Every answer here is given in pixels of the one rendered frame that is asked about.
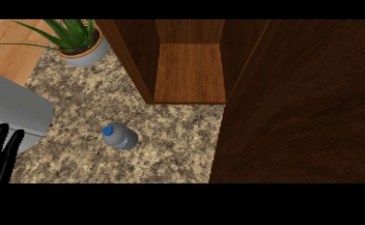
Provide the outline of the brown wooden cabinet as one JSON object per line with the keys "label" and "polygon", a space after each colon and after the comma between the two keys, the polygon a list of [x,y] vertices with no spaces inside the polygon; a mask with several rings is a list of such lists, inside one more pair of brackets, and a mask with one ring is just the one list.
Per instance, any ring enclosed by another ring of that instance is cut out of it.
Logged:
{"label": "brown wooden cabinet", "polygon": [[225,104],[268,26],[262,19],[101,19],[148,104]]}

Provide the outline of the blue-capped water bottle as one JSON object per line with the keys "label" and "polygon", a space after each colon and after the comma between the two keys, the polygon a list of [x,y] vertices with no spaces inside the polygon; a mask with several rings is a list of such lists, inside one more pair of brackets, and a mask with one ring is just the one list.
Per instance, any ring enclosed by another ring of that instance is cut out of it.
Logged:
{"label": "blue-capped water bottle", "polygon": [[139,143],[138,133],[121,123],[111,123],[102,129],[102,139],[108,146],[121,150],[132,150]]}

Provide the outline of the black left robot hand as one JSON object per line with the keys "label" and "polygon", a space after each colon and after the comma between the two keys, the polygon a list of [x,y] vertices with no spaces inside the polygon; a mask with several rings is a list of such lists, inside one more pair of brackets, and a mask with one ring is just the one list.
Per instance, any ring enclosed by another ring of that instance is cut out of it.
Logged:
{"label": "black left robot hand", "polygon": [[24,139],[24,130],[18,129],[10,140],[6,140],[9,129],[8,124],[0,124],[0,183],[10,181],[21,141]]}

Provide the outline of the dark brown cabinet door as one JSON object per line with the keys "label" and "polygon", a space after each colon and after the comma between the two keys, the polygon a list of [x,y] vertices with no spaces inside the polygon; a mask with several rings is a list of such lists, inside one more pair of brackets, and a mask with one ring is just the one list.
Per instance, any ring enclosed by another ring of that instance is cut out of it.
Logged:
{"label": "dark brown cabinet door", "polygon": [[365,183],[365,19],[272,20],[223,110],[211,183]]}

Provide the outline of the green potted plant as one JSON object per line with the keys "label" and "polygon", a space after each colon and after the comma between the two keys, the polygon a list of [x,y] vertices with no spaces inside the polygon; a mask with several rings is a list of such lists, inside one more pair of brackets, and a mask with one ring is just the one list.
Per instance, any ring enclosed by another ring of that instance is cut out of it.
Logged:
{"label": "green potted plant", "polygon": [[27,45],[52,49],[61,59],[75,68],[90,67],[105,56],[108,41],[96,22],[89,19],[46,19],[55,35],[15,20],[15,23],[41,35],[52,46],[24,42],[2,42],[2,45]]}

